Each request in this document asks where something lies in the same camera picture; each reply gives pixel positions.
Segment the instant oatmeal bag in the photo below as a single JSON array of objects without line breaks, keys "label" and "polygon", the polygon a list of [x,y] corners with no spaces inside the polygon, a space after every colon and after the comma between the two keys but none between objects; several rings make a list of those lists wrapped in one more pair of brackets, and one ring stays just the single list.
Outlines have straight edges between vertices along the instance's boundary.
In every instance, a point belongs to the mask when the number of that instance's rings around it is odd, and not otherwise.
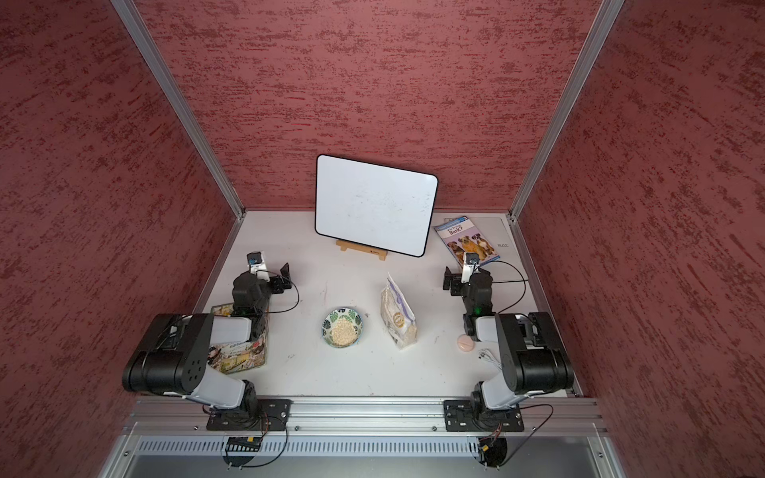
[{"label": "instant oatmeal bag", "polygon": [[416,316],[398,288],[398,284],[390,275],[381,293],[381,317],[388,334],[400,350],[416,343],[418,340]]}]

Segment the green leaf pattern bowl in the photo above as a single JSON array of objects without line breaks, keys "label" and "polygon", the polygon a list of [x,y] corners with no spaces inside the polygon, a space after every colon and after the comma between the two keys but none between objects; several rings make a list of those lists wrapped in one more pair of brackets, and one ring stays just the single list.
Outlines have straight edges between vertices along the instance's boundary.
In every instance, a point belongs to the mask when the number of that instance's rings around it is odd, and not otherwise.
[{"label": "green leaf pattern bowl", "polygon": [[330,347],[344,349],[356,344],[364,330],[362,315],[352,308],[332,310],[322,322],[322,339]]}]

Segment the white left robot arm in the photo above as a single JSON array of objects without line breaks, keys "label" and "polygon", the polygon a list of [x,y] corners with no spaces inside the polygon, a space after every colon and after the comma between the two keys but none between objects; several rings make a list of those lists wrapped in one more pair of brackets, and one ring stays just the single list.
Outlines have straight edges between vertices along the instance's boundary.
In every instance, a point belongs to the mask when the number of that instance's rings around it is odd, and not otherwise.
[{"label": "white left robot arm", "polygon": [[259,254],[249,255],[248,270],[233,282],[231,314],[155,316],[123,371],[123,388],[196,402],[230,425],[257,424],[263,412],[254,384],[217,370],[210,351],[262,339],[271,297],[296,288],[288,264],[272,272]]}]

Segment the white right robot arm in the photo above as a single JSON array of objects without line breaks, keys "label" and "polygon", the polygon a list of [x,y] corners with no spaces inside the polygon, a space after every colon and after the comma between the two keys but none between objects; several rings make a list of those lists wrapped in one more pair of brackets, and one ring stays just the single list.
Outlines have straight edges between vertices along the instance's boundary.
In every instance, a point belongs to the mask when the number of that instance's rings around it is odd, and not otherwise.
[{"label": "white right robot arm", "polygon": [[543,394],[569,390],[575,372],[552,317],[543,312],[528,314],[495,312],[493,277],[474,268],[470,273],[446,269],[442,288],[462,298],[463,328],[476,343],[498,344],[500,373],[478,382],[469,409],[476,420],[502,418],[518,404]]}]

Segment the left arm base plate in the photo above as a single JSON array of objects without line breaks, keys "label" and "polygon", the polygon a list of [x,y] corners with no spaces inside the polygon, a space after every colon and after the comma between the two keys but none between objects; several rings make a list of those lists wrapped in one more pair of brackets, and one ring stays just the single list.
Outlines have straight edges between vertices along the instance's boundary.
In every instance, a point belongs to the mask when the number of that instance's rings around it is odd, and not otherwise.
[{"label": "left arm base plate", "polygon": [[207,431],[284,431],[290,417],[292,400],[287,398],[258,398],[253,409],[244,406],[208,412]]}]

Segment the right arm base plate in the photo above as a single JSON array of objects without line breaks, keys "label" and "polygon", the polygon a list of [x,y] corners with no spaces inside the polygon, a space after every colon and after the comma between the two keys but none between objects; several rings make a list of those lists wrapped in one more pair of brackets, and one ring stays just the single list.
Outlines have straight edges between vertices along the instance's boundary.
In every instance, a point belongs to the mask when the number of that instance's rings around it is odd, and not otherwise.
[{"label": "right arm base plate", "polygon": [[492,410],[471,400],[442,402],[445,428],[448,432],[522,432],[523,418],[516,408]]}]

